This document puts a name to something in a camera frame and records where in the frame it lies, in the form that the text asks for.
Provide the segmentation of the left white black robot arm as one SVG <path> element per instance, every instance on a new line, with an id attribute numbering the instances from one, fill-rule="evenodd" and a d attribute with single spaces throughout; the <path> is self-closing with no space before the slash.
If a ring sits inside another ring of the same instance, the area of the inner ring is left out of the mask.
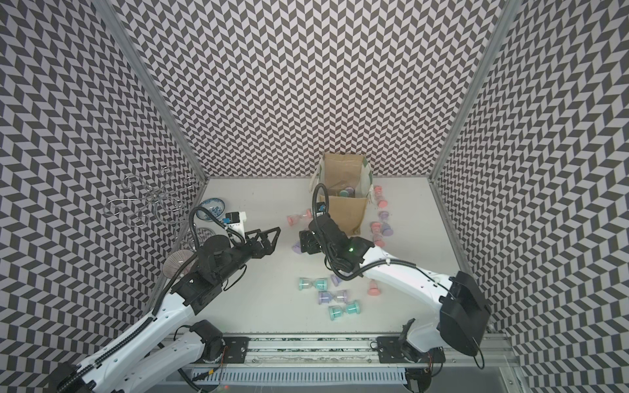
<path id="1" fill-rule="evenodd" d="M 210 237 L 176 271 L 152 311 L 77 365 L 63 363 L 46 379 L 47 392 L 145 392 L 196 360 L 224 353 L 222 332 L 206 320 L 162 347 L 222 293 L 225 281 L 251 259 L 275 252 L 279 227 L 249 231 L 234 246 L 224 235 Z"/>

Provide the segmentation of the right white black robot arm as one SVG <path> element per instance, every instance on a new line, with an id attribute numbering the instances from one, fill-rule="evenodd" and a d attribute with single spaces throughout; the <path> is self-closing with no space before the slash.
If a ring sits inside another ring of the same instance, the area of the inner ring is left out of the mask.
<path id="1" fill-rule="evenodd" d="M 424 315 L 410 319 L 402 329 L 401 345 L 411 348 L 407 357 L 444 346 L 471 357 L 481 355 L 491 310 L 472 275 L 460 271 L 449 276 L 420 268 L 366 238 L 348 237 L 328 214 L 314 217 L 300 232 L 300 243 L 309 254 L 322 253 L 338 279 L 373 279 L 424 306 Z"/>

